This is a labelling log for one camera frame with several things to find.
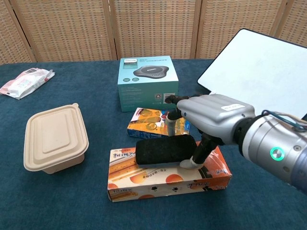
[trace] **plastic snack bag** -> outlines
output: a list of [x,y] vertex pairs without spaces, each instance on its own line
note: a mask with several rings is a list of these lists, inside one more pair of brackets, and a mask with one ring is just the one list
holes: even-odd
[[7,82],[0,89],[0,94],[6,94],[16,99],[33,93],[37,88],[54,76],[52,69],[50,71],[39,68],[28,69],[18,75],[17,78]]

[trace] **green indicator light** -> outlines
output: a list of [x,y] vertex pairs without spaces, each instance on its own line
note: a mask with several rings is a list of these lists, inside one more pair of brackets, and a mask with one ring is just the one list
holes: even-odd
[[284,150],[280,147],[274,147],[270,151],[270,155],[275,161],[282,161],[284,159]]

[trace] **beige lid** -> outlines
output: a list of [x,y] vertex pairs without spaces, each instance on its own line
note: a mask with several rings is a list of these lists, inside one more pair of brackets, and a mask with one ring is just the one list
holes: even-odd
[[77,103],[32,116],[26,125],[24,167],[39,171],[81,156],[88,148]]

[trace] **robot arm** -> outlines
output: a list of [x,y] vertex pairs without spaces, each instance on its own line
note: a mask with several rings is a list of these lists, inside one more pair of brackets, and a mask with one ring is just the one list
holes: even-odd
[[180,166],[197,168],[217,145],[238,145],[247,160],[307,193],[307,123],[288,122],[266,112],[255,116],[254,107],[219,95],[170,96],[176,111],[169,113],[169,135],[173,124],[184,117],[202,133],[202,141],[189,160]]

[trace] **sponge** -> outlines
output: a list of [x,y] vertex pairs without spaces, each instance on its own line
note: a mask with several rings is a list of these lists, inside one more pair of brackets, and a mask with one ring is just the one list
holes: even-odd
[[190,159],[196,148],[191,135],[151,138],[136,143],[135,157],[140,168],[177,166]]

